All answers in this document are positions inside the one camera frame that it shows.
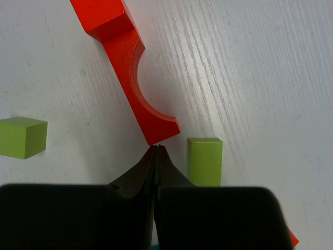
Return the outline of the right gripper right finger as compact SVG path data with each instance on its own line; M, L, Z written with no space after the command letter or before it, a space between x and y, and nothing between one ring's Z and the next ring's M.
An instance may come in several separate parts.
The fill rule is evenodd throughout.
M160 249L292 249L274 194L264 187L197 187L156 158L156 228Z

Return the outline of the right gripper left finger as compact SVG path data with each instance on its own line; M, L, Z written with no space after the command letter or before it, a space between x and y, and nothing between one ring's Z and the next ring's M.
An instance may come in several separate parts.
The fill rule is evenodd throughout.
M156 154L107 185L3 185L1 249L150 249Z

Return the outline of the red arch wood block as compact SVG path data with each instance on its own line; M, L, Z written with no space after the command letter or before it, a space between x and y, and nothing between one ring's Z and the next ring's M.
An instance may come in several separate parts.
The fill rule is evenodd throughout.
M139 66L146 47L133 29L104 42L103 47L146 142L153 145L178 135L178 120L149 100L140 82Z

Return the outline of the red rectangular wood block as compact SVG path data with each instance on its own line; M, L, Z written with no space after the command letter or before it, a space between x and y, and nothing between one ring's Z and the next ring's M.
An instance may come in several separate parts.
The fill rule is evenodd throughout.
M103 43L134 29L122 1L71 0L84 31Z

